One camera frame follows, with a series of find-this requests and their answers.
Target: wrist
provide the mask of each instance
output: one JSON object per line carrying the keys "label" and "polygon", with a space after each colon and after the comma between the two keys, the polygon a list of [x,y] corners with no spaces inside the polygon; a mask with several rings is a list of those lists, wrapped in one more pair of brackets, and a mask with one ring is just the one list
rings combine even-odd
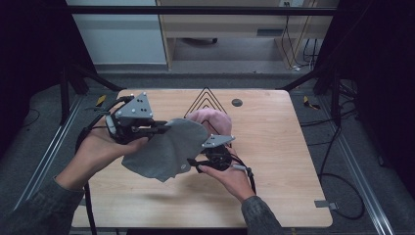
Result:
{"label": "wrist", "polygon": [[236,196],[236,198],[239,200],[239,202],[242,204],[246,199],[255,196],[254,191],[250,188],[249,190],[244,191],[243,193],[240,193]]}
{"label": "wrist", "polygon": [[93,175],[93,170],[88,169],[87,166],[70,163],[55,180],[65,189],[81,190]]}

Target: finger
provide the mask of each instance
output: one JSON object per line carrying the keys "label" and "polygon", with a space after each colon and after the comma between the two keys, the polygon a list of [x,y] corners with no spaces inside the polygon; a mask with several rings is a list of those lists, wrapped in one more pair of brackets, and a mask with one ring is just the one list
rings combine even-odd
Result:
{"label": "finger", "polygon": [[106,125],[105,117],[101,117],[101,119],[98,120],[98,122],[94,126],[103,126],[103,125]]}
{"label": "finger", "polygon": [[232,149],[231,147],[225,146],[226,149],[229,151],[230,154],[235,155],[236,156],[236,151],[234,149]]}
{"label": "finger", "polygon": [[89,133],[89,136],[96,136],[100,139],[106,140],[108,142],[115,142],[113,138],[111,138],[110,134],[108,133],[108,130],[106,128],[95,128],[92,129]]}
{"label": "finger", "polygon": [[214,169],[214,168],[212,168],[212,167],[210,167],[210,166],[206,166],[206,165],[202,165],[202,164],[200,164],[199,166],[198,166],[198,168],[203,172],[203,173],[205,173],[205,174],[207,174],[207,175],[209,175],[209,176],[211,176],[211,177],[213,177],[213,178],[215,178],[215,179],[219,179],[220,178],[220,174],[221,174],[221,171],[219,171],[219,170],[217,170],[217,169]]}
{"label": "finger", "polygon": [[132,154],[134,152],[137,152],[141,147],[147,144],[149,142],[148,137],[142,137],[136,140],[133,140],[125,145],[125,154]]}

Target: gray cloth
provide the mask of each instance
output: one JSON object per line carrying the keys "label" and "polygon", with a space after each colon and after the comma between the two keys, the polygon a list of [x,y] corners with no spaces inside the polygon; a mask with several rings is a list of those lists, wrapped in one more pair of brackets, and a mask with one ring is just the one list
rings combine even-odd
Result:
{"label": "gray cloth", "polygon": [[122,165],[161,182],[189,171],[187,159],[194,159],[201,152],[208,133],[201,124],[184,118],[173,119],[166,125],[171,128],[165,134],[155,135],[138,152],[125,156]]}

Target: metal bracket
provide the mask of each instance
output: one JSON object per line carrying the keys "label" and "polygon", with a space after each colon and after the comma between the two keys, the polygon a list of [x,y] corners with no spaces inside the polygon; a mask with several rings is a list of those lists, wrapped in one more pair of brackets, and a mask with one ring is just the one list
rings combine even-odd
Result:
{"label": "metal bracket", "polygon": [[337,203],[329,203],[325,200],[315,200],[314,204],[317,208],[329,208],[331,211],[339,209]]}
{"label": "metal bracket", "polygon": [[235,139],[235,136],[233,135],[211,135],[205,143],[202,144],[202,147],[204,148],[214,148],[217,146],[220,146],[222,144],[231,142]]}
{"label": "metal bracket", "polygon": [[133,100],[125,104],[115,113],[117,119],[123,118],[152,118],[153,111],[150,108],[147,93],[143,92]]}

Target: human hand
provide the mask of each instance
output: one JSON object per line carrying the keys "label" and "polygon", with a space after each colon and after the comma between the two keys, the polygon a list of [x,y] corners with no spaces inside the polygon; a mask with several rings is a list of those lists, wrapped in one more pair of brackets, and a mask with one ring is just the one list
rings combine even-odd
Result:
{"label": "human hand", "polygon": [[[228,147],[227,149],[230,154],[237,156],[235,150]],[[206,165],[199,165],[199,169],[222,183],[226,190],[228,190],[228,192],[236,197],[241,203],[255,195],[244,170],[230,166],[226,170],[220,171]]]}
{"label": "human hand", "polygon": [[[95,126],[105,126],[104,119]],[[107,128],[94,128],[56,181],[66,189],[80,190],[96,172],[117,158],[138,151],[147,142],[148,138],[144,137],[120,145],[110,137]]]}

